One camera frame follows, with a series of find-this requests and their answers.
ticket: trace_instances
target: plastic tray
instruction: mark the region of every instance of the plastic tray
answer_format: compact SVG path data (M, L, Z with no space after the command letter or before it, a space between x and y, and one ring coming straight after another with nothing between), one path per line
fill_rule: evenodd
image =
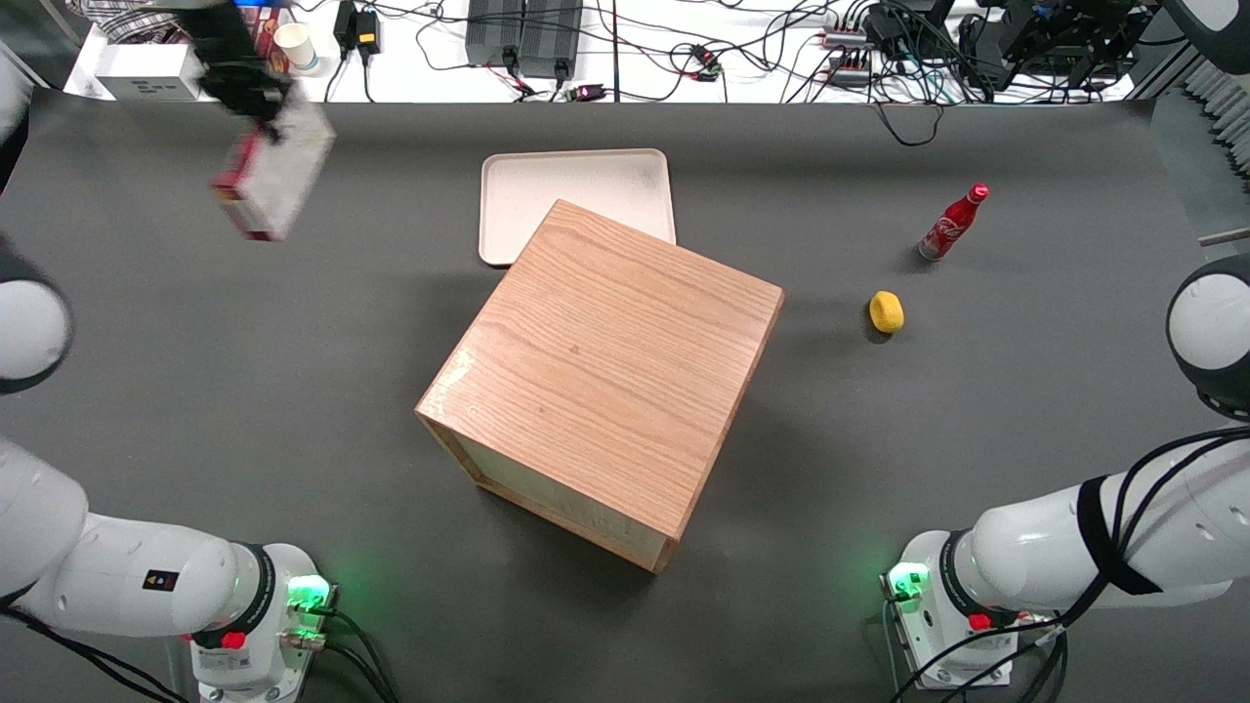
M481 165L478 254L508 266L556 200L678 243L669 160L655 149L496 154Z

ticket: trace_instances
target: wooden crate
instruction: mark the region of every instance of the wooden crate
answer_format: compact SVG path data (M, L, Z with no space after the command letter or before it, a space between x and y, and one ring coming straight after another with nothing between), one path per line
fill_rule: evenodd
M558 201L416 414L478 485L660 573L784 298Z

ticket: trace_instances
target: red button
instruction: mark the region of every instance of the red button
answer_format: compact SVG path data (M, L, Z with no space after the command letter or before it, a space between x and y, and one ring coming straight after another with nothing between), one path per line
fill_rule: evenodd
M242 649L244 642L248 640L248 635L241 632L228 632L221 635L221 648L222 649Z
M972 613L968 617L968 627L972 628L972 632L981 632L994 627L994 623L985 613Z

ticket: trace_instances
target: paper cup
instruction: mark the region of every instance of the paper cup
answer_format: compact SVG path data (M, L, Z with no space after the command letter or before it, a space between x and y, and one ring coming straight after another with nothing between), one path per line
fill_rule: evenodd
M296 70L306 71L316 66L316 50L312 49L312 38L309 28L291 23L278 28L274 33L274 43L291 60L291 66Z

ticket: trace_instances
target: coca-cola bottle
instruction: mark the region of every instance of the coca-cola bottle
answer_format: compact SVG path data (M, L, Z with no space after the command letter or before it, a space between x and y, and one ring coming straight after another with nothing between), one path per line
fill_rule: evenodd
M972 226L972 220L976 218L976 208L985 201L990 195L990 186L984 183L979 183L968 191L968 195L961 198L956 203L951 203L950 208L941 214L941 218L934 224L929 234L920 240L920 245L916 249L920 255L930 261L938 261L950 251L950 248L955 245L955 241L968 231L968 228Z

